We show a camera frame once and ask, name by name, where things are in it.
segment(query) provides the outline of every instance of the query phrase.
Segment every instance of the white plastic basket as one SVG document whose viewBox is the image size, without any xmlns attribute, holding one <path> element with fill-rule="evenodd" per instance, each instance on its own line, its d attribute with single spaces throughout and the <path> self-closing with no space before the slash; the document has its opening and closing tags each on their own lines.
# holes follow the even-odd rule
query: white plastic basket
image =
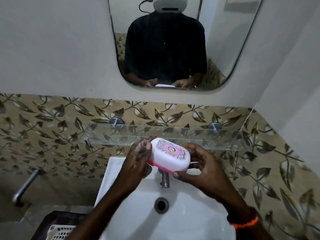
<svg viewBox="0 0 320 240">
<path fill-rule="evenodd" d="M 62 240 L 67 238 L 68 234 L 76 226 L 67 226 L 67 225 L 52 225 L 50 226 L 47 232 L 46 240 Z"/>
</svg>

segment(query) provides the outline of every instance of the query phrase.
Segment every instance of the floor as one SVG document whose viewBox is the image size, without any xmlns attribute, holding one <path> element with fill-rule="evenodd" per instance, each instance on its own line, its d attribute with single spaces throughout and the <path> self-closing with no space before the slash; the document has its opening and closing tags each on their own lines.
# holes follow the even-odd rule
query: floor
<svg viewBox="0 0 320 240">
<path fill-rule="evenodd" d="M 43 218 L 52 211 L 87 214 L 92 210 L 93 206 L 32 205 L 21 222 L 0 223 L 0 236 L 6 240 L 30 240 Z"/>
</svg>

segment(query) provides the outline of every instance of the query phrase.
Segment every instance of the glass shelf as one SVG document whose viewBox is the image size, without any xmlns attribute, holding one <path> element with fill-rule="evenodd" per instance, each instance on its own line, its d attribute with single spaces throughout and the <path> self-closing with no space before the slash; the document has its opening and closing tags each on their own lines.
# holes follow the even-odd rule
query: glass shelf
<svg viewBox="0 0 320 240">
<path fill-rule="evenodd" d="M 170 142 L 199 144 L 207 150 L 247 151 L 239 131 L 202 128 L 179 128 L 149 125 L 123 125 L 113 128 L 111 124 L 90 124 L 83 133 L 81 142 L 89 139 L 90 144 L 131 146 L 150 135 Z"/>
</svg>

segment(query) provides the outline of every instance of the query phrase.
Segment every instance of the round logo sticker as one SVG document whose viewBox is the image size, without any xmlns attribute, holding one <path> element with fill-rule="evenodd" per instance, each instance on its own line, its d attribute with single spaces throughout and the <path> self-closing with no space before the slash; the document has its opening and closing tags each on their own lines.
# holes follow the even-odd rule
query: round logo sticker
<svg viewBox="0 0 320 240">
<path fill-rule="evenodd" d="M 174 149 L 172 146 L 169 146 L 168 151 L 171 153 L 174 153 L 176 151 L 176 149 Z"/>
</svg>

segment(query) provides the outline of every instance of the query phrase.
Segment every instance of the sink basin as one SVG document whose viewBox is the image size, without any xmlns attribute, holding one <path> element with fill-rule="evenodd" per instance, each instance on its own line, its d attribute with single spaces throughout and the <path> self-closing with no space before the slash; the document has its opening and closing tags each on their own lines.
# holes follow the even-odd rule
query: sink basin
<svg viewBox="0 0 320 240">
<path fill-rule="evenodd" d="M 124 159 L 109 159 L 95 205 L 116 179 Z M 188 173 L 199 174 L 200 171 L 189 169 Z M 222 204 L 172 175 L 169 177 L 170 188 L 161 188 L 161 174 L 158 168 L 152 167 L 152 172 L 115 212 L 101 240 L 236 239 Z M 169 209 L 164 214 L 155 210 L 158 198 L 168 202 Z"/>
</svg>

